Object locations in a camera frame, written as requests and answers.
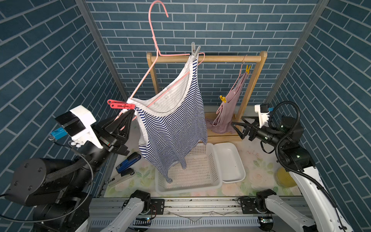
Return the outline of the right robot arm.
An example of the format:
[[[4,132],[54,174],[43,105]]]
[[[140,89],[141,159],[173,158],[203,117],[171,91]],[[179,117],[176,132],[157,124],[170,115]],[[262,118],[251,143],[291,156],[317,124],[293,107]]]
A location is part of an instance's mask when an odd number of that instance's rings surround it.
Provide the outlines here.
[[[274,213],[296,232],[351,232],[333,197],[325,188],[315,161],[299,142],[304,128],[300,124],[300,107],[293,101],[280,102],[270,108],[259,104],[258,117],[249,117],[231,125],[241,139],[259,139],[273,146],[277,162],[293,178],[304,197],[312,217],[309,218],[284,202],[272,189],[257,192],[255,208],[261,214]]]

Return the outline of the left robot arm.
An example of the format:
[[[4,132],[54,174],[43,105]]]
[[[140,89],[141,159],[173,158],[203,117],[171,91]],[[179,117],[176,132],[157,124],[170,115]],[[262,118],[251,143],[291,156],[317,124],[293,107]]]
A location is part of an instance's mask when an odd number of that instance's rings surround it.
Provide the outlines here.
[[[89,218],[93,179],[113,154],[127,155],[134,110],[100,122],[84,121],[75,110],[56,118],[68,135],[84,129],[97,142],[86,141],[76,159],[32,158],[14,172],[5,199],[35,208],[36,232],[74,232]]]

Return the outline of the blue white striped tank top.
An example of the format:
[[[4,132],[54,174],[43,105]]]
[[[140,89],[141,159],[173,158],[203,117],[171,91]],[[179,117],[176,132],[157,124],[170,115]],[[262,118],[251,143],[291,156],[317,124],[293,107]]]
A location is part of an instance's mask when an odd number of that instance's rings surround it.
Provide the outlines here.
[[[129,99],[135,105],[143,157],[165,177],[171,167],[187,167],[185,157],[198,142],[207,143],[203,99],[198,84],[198,56],[190,56],[179,76],[159,94]]]

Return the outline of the grey clothespin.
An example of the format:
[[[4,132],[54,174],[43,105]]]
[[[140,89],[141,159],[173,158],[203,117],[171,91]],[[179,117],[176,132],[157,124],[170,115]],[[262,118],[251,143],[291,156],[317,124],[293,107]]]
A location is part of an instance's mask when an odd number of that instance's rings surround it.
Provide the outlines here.
[[[194,42],[191,43],[191,56],[197,57],[199,55],[201,46],[196,46]]]

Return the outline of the red clothespin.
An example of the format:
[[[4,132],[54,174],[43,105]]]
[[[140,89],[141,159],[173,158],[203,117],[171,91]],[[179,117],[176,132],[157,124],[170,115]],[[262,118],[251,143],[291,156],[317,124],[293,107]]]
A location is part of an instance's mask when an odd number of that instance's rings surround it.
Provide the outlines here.
[[[124,101],[108,100],[107,103],[112,109],[126,109],[126,110],[135,109],[134,104],[130,104]]]

